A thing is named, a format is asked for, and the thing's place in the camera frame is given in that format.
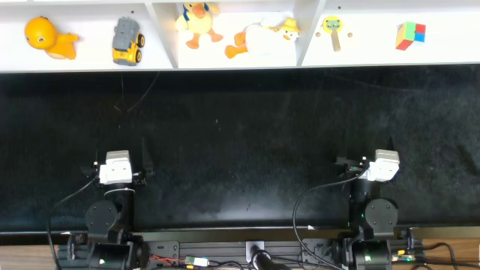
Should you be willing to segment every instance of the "blue vest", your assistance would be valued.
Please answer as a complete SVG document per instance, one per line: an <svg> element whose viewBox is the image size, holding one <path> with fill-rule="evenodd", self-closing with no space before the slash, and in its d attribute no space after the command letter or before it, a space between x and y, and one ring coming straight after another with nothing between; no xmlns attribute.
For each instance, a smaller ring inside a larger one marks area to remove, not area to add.
<svg viewBox="0 0 480 270"><path fill-rule="evenodd" d="M205 10L209 11L209 9L210 9L209 6L206 3L203 3L203 4L204 4L204 7L205 7ZM188 17L187 12L188 12L188 9L185 7L185 5L183 5L183 17L188 22L190 20L190 18Z"/></svg>

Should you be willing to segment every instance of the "toy with wooden handle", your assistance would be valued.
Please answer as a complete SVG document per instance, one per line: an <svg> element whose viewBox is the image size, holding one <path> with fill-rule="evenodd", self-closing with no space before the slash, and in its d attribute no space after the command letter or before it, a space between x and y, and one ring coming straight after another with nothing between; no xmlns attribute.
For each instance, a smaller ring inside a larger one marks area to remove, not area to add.
<svg viewBox="0 0 480 270"><path fill-rule="evenodd" d="M331 35L334 52L340 51L340 41L338 40L338 32L343 28L341 19L336 16L328 16L323 20L323 29Z"/></svg>

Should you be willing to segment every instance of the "toy truck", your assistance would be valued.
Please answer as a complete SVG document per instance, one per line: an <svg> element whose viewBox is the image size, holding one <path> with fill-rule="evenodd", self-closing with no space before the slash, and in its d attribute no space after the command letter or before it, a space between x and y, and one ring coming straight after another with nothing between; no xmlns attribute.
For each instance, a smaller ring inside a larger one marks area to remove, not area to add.
<svg viewBox="0 0 480 270"><path fill-rule="evenodd" d="M140 27L130 18L121 18L115 27L113 37L113 62L119 65L134 66L142 60L140 48L145 45L145 37Z"/></svg>

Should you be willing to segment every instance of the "colorful cube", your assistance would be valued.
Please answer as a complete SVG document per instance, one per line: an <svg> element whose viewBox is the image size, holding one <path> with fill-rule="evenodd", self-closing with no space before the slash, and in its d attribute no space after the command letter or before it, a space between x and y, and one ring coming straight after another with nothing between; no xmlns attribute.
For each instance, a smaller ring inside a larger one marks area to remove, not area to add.
<svg viewBox="0 0 480 270"><path fill-rule="evenodd" d="M426 25L414 22L405 22L398 30L397 43L395 48L398 50L406 50L413 41L425 42Z"/></svg>

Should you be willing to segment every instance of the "yellow plush duck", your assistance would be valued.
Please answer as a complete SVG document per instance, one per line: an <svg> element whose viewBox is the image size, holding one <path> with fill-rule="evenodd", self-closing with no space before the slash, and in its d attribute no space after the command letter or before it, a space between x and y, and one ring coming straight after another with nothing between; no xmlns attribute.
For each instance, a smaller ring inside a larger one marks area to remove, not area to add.
<svg viewBox="0 0 480 270"><path fill-rule="evenodd" d="M187 46L191 49L199 48L200 35L209 34L212 42L221 41L224 36L215 33L212 29L214 15L220 13L220 8L216 4L210 2L200 3L184 3L184 12L177 19L175 27L179 31L190 30L193 32L193 39L187 42Z"/></svg>
<svg viewBox="0 0 480 270"><path fill-rule="evenodd" d="M77 57L74 41L78 41L78 36L58 33L55 26L45 17L29 21L25 27L25 36L30 46L45 50L46 54L54 59L73 60Z"/></svg>
<svg viewBox="0 0 480 270"><path fill-rule="evenodd" d="M300 29L296 20L287 18L278 28L266 27L260 24L248 26L245 31L235 35L235 46L227 46L225 55L229 59L240 53L256 55L281 54L285 42L295 42Z"/></svg>

